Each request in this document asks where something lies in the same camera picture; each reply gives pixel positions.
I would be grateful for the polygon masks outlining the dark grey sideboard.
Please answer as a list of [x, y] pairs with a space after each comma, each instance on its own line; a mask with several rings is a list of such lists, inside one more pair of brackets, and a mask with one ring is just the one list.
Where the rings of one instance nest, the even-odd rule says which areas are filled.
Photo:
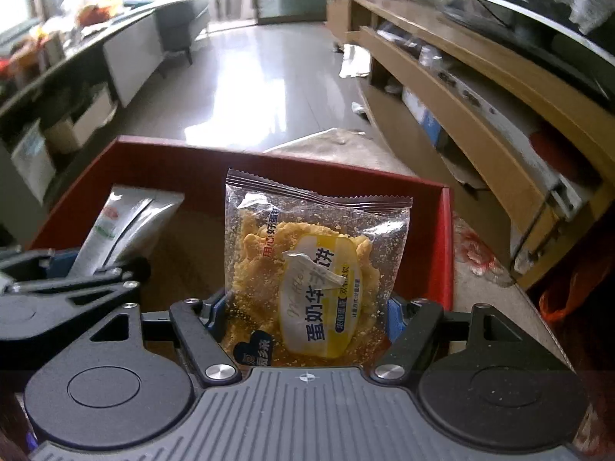
[[[28, 245], [52, 207], [113, 139], [117, 118], [161, 65], [155, 13], [140, 13], [16, 94], [1, 110], [1, 244]], [[91, 99], [105, 83], [113, 120], [72, 154], [52, 151], [44, 131]]]

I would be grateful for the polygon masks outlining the black television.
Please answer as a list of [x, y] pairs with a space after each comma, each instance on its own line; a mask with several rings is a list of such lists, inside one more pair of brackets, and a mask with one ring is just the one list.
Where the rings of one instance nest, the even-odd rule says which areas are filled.
[[614, 18], [585, 35], [554, 0], [446, 0], [448, 19], [493, 38], [614, 109]]

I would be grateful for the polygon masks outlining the wooden TV console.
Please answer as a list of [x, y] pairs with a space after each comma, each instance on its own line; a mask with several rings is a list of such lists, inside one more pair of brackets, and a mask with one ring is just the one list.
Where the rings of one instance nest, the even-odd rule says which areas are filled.
[[517, 53], [407, 0], [326, 0], [370, 66], [367, 116], [418, 175], [445, 182], [532, 294], [568, 278], [614, 209], [614, 118]]

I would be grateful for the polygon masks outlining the white green long snack pack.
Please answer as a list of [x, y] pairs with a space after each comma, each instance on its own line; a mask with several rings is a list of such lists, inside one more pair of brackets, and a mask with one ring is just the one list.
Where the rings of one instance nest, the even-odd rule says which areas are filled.
[[103, 267], [147, 257], [184, 200], [181, 192], [114, 185], [69, 276], [89, 276]]

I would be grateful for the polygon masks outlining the white storage box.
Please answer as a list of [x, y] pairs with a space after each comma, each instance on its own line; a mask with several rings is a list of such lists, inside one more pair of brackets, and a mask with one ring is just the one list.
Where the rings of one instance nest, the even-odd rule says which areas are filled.
[[97, 85], [91, 99], [67, 114], [44, 131], [47, 143], [55, 153], [72, 154], [83, 148], [93, 134], [113, 120], [117, 103], [107, 85]]

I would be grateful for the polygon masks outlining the grey sofa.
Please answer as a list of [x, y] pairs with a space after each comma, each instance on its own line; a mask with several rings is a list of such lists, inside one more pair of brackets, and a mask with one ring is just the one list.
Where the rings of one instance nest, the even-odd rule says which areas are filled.
[[190, 65], [193, 63], [192, 45], [202, 31], [208, 29], [208, 0], [176, 0], [155, 11], [161, 46], [167, 53], [183, 53]]

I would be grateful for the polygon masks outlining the red cardboard box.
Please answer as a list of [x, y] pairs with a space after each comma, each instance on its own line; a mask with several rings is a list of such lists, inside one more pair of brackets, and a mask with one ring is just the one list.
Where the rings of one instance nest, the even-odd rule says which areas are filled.
[[[231, 295], [253, 287], [276, 301], [286, 293], [284, 270], [301, 258], [332, 272], [355, 258], [380, 298], [451, 309], [451, 191], [382, 167], [118, 138], [55, 205], [32, 246], [79, 248], [95, 225], [114, 242], [146, 196], [179, 198], [163, 221], [180, 236], [155, 266], [155, 302], [202, 297], [206, 277]], [[277, 281], [269, 288], [267, 275]]]

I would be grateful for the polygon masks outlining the yellow egg waffle clear pack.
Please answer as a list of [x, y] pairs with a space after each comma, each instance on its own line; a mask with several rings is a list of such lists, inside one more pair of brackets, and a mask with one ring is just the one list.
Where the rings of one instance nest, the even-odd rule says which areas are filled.
[[412, 207], [229, 171], [224, 350], [244, 366], [371, 367], [387, 345]]

